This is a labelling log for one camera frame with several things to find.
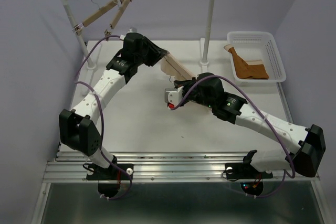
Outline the beige underwear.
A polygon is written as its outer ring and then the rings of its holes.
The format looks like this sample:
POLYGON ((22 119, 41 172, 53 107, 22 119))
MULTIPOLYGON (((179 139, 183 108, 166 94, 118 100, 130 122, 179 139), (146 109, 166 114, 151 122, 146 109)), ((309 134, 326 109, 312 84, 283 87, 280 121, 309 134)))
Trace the beige underwear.
POLYGON ((177 81, 184 81, 192 78, 188 72, 184 71, 182 65, 176 65, 175 62, 171 65, 166 59, 161 60, 161 71, 177 81))

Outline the wooden clip hanger with underwear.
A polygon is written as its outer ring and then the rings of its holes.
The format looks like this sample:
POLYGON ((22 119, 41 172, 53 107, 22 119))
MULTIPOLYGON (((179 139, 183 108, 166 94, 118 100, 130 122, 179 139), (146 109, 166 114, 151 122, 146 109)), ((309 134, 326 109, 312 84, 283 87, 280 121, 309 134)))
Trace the wooden clip hanger with underwear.
POLYGON ((176 110, 187 104, 194 102, 211 109, 212 106, 207 101, 207 96, 201 93, 202 87, 209 80, 211 73, 197 76, 188 70, 171 53, 163 57, 161 61, 161 70, 166 75, 173 77, 174 87, 166 89, 164 99, 169 110, 176 110))

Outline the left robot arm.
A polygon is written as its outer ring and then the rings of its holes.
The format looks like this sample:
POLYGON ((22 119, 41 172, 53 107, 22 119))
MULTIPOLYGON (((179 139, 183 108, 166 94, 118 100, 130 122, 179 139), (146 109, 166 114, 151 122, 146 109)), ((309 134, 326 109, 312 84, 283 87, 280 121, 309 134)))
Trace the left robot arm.
POLYGON ((116 175, 116 157, 102 146, 104 131, 98 131, 96 123, 103 120, 103 109, 137 73, 139 66, 153 67, 167 53, 145 36, 128 33, 96 85, 87 85, 89 93, 85 98, 59 115, 61 143, 87 156, 106 179, 116 175))

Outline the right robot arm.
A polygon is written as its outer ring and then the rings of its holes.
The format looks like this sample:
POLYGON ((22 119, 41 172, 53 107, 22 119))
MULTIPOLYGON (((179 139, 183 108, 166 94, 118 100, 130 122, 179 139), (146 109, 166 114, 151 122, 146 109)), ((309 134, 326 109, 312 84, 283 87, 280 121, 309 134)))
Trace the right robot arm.
POLYGON ((323 129, 295 125, 256 107, 247 95, 226 92, 223 77, 204 73, 197 78, 175 81, 181 101, 207 106, 220 120, 253 130, 280 144, 279 150, 252 150, 244 157, 241 170, 253 177, 267 170, 292 170, 315 177, 326 151, 323 129))

